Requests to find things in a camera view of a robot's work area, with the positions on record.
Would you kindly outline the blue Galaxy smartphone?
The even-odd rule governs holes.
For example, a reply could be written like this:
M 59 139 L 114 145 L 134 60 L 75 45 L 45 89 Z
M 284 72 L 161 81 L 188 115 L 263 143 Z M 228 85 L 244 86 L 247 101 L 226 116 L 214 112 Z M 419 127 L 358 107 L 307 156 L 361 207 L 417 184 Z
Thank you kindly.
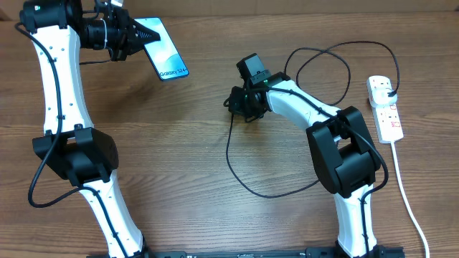
M 166 81 L 188 76 L 189 71 L 161 19 L 144 17 L 137 18 L 136 21 L 158 32 L 160 36 L 159 41 L 144 45 L 145 52 L 155 68 L 158 78 Z

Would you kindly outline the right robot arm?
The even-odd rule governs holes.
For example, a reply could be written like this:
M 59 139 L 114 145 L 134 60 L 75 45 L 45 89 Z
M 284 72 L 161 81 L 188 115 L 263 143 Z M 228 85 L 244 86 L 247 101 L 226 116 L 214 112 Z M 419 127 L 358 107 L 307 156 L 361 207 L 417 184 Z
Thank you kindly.
M 244 83 L 224 106 L 246 123 L 273 112 L 304 130 L 321 185 L 333 194 L 339 220 L 336 256 L 380 257 L 372 230 L 375 173 L 386 168 L 358 109 L 339 109 L 307 94 L 285 73 L 271 74 L 257 54 L 237 63 Z

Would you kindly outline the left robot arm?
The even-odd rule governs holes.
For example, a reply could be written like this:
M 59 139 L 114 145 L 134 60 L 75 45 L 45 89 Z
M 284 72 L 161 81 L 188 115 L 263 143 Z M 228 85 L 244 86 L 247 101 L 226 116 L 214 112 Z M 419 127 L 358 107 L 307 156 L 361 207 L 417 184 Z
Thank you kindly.
M 42 168 L 70 182 L 88 202 L 105 236 L 109 257 L 152 257 L 128 212 L 118 184 L 114 140 L 97 130 L 85 104 L 82 49 L 107 50 L 123 61 L 160 36 L 131 18 L 121 1 L 26 1 L 16 30 L 37 52 L 45 101 L 44 134 L 32 141 Z

